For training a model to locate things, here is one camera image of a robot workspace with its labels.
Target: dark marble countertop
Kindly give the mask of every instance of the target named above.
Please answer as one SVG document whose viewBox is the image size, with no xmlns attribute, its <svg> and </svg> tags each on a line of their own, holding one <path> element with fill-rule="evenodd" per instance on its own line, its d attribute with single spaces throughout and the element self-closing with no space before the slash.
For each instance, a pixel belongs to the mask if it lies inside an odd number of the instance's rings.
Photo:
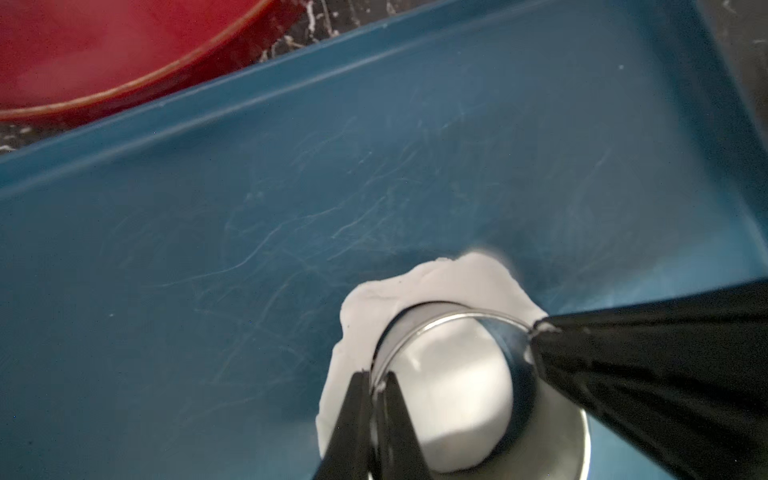
<svg viewBox="0 0 768 480">
<path fill-rule="evenodd" d="M 312 0 L 306 14 L 258 62 L 284 55 L 435 0 Z M 768 2 L 698 0 L 764 136 L 768 137 Z M 0 124 L 0 155 L 64 132 Z"/>
</svg>

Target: blue surface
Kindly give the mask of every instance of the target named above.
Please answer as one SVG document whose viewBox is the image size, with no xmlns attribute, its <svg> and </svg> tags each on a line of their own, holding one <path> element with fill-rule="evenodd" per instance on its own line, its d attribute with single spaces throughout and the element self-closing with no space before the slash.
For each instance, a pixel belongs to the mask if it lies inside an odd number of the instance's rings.
<svg viewBox="0 0 768 480">
<path fill-rule="evenodd" d="M 663 3 L 446 2 L 4 156 L 0 478 L 308 478 L 344 296 L 469 247 L 550 313 L 765 277 L 765 151 Z"/>
</svg>

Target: scratch marks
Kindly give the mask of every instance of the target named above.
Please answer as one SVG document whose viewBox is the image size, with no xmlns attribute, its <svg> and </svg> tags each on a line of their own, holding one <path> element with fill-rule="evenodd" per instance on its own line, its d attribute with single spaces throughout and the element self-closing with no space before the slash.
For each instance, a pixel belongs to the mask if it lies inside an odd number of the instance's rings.
<svg viewBox="0 0 768 480">
<path fill-rule="evenodd" d="M 361 220 L 368 217 L 383 201 L 386 199 L 386 196 L 379 198 L 372 207 L 370 207 L 368 210 L 362 213 L 359 217 L 357 217 L 355 220 L 352 221 L 352 223 L 348 223 L 347 225 L 344 225 L 343 227 L 339 228 L 333 235 L 331 235 L 331 238 L 336 238 L 339 236 L 340 233 L 342 233 L 344 230 L 354 227 L 358 223 L 360 223 Z"/>
<path fill-rule="evenodd" d="M 266 319 L 267 314 L 269 314 L 270 309 L 272 308 L 272 305 L 275 303 L 275 300 L 280 297 L 280 294 L 290 285 L 291 281 L 296 278 L 297 275 L 299 275 L 301 272 L 295 272 L 293 275 L 289 276 L 288 279 L 283 282 L 283 285 L 279 286 L 277 290 L 274 291 L 272 296 L 269 300 L 267 300 L 266 305 L 261 310 L 261 314 L 259 315 L 259 319 L 257 320 L 256 324 L 251 327 L 251 329 L 246 332 L 242 337 L 240 337 L 240 340 L 235 343 L 234 347 L 230 351 L 229 355 L 227 355 L 226 359 L 222 363 L 221 367 L 219 368 L 219 371 L 214 376 L 212 383 L 218 383 L 221 380 L 221 377 L 223 374 L 227 371 L 227 368 L 229 368 L 230 363 L 232 363 L 232 360 L 237 356 L 238 353 L 240 353 L 243 346 L 248 343 L 248 341 L 253 337 L 253 334 L 256 333 L 256 331 L 259 329 L 259 325 L 264 322 Z"/>
<path fill-rule="evenodd" d="M 279 232 L 281 228 L 285 227 L 288 223 L 293 222 L 293 221 L 296 221 L 296 219 L 292 218 L 292 219 L 285 220 L 285 221 L 281 222 L 277 227 L 272 229 L 272 231 L 269 232 L 264 237 L 263 240 L 261 240 L 261 243 L 259 243 L 256 246 L 256 248 L 253 249 L 253 251 L 251 253 L 249 253 L 244 259 L 242 259 L 236 265 L 229 266 L 228 268 L 225 268 L 225 269 L 222 269 L 222 270 L 217 270 L 215 272 L 201 273 L 200 275 L 189 276 L 188 278 L 184 278 L 182 280 L 176 280 L 174 282 L 162 283 L 160 285 L 156 285 L 155 287 L 157 287 L 157 288 L 165 288 L 166 286 L 178 285 L 179 283 L 186 283 L 186 282 L 190 282 L 192 280 L 199 280 L 199 279 L 202 279 L 202 278 L 206 278 L 208 276 L 221 275 L 223 273 L 227 273 L 227 272 L 231 272 L 233 270 L 237 270 L 238 268 L 240 268 L 243 265 L 245 265 L 246 263 L 248 263 L 250 261 L 250 259 L 254 258 L 256 256 L 256 254 L 261 251 L 262 247 L 264 247 L 264 245 L 266 245 L 266 242 L 270 241 L 270 238 L 272 237 L 272 235 L 274 235 L 275 233 Z"/>
</svg>

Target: white clay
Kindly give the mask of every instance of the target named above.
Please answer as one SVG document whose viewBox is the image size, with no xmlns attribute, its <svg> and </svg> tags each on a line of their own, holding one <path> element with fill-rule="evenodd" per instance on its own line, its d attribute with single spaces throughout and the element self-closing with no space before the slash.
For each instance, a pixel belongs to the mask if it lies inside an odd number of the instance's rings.
<svg viewBox="0 0 768 480">
<path fill-rule="evenodd" d="M 404 309 L 447 301 L 507 313 L 532 325 L 546 313 L 493 257 L 471 252 L 418 265 L 387 280 L 358 285 L 344 300 L 343 337 L 333 355 L 316 418 L 320 454 L 328 447 L 349 378 L 370 369 L 389 322 Z M 414 430 L 433 470 L 481 462 L 503 436 L 512 408 L 508 367 L 490 334 L 459 320 L 422 335 L 395 360 Z"/>
</svg>

